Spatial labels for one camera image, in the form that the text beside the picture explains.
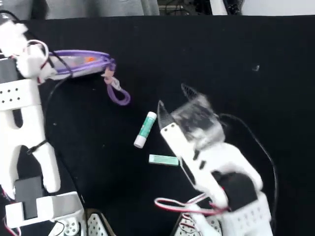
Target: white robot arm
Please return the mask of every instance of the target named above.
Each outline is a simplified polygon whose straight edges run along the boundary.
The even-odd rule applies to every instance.
[[[23,24],[15,24],[0,15],[0,49],[5,57],[0,59],[0,185],[6,195],[16,203],[5,207],[7,226],[18,228],[42,221],[64,224],[64,233],[85,235],[84,209],[77,192],[45,196],[60,189],[61,180],[53,147],[46,141],[43,112],[37,79],[47,78],[56,71],[40,44],[27,47]],[[19,80],[16,67],[24,77]],[[20,109],[23,125],[17,127],[13,110]],[[43,179],[19,179],[17,162],[21,146],[29,148],[41,166]]]
[[[261,192],[262,179],[235,146],[224,142],[222,126],[205,96],[196,95],[171,114],[160,102],[157,113],[161,135],[179,158],[184,172],[193,175],[191,179],[187,174],[194,188],[206,193],[216,206],[231,207],[217,215],[223,236],[272,236],[271,214]],[[210,231],[204,227],[202,214],[192,213],[191,217],[197,227],[200,222],[203,236],[215,235],[207,233]]]

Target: gray fabric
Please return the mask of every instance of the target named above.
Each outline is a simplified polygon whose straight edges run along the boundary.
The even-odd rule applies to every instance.
[[[3,8],[13,12],[21,20],[31,17],[33,0],[2,0]]]
[[[2,0],[21,20],[159,15],[157,0]]]

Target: black tabletop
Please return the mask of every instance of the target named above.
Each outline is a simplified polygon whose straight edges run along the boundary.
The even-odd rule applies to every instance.
[[[187,201],[196,195],[180,168],[148,163],[149,154],[172,155],[157,124],[143,149],[133,146],[159,99],[170,111],[186,101],[181,83],[208,95],[216,112],[242,118],[270,152],[280,178],[277,235],[311,230],[315,17],[121,17],[26,24],[52,49],[102,51],[117,61],[116,76],[131,95],[130,105],[114,104],[101,77],[92,75],[62,85],[48,112],[57,155],[69,166],[86,206],[102,210],[117,236],[169,235],[178,214],[156,208],[154,198]],[[43,106],[54,84],[41,85]],[[242,126],[228,124],[227,141],[261,174],[272,207],[268,159]],[[21,176],[34,175],[33,165],[38,166],[21,158]],[[59,167],[61,192],[73,190]],[[2,199],[1,216],[4,204]],[[48,235],[51,227],[42,223],[22,232]]]

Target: glue stick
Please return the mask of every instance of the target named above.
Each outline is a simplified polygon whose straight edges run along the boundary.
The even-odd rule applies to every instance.
[[[150,130],[152,128],[152,125],[154,123],[154,121],[156,120],[157,115],[154,112],[149,112],[147,114],[146,119],[144,120],[144,123],[141,127],[141,130],[136,138],[136,140],[134,141],[133,145],[135,145],[137,148],[143,148],[147,137],[150,133]]]

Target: green glue stick label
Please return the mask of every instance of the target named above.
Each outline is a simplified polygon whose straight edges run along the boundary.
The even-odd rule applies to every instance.
[[[146,117],[146,119],[145,119],[145,121],[141,127],[139,135],[147,138],[155,120],[156,119],[154,119],[152,117]]]

